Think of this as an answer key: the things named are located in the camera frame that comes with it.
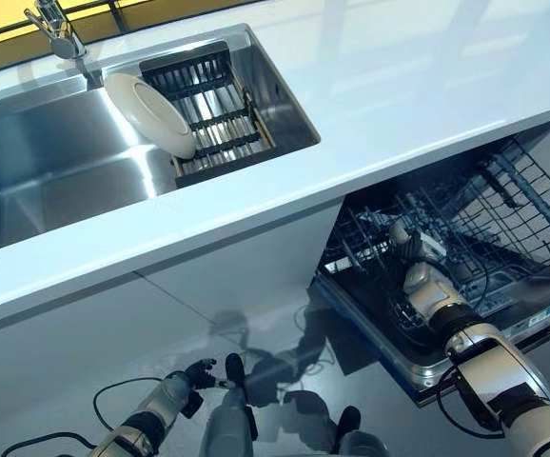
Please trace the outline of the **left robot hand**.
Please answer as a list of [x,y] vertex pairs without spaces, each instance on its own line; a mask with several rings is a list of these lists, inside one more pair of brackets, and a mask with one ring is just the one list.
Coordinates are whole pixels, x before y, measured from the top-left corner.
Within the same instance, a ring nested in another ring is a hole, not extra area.
[[193,389],[206,389],[215,387],[216,378],[211,373],[217,364],[215,359],[207,358],[193,363],[184,370],[188,383]]

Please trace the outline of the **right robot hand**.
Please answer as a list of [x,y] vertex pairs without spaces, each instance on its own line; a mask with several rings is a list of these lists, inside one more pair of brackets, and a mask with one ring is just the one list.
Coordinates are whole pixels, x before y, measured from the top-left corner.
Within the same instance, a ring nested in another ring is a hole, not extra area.
[[411,263],[440,263],[447,257],[447,249],[422,231],[413,231],[404,242],[397,245],[397,251],[405,261]]

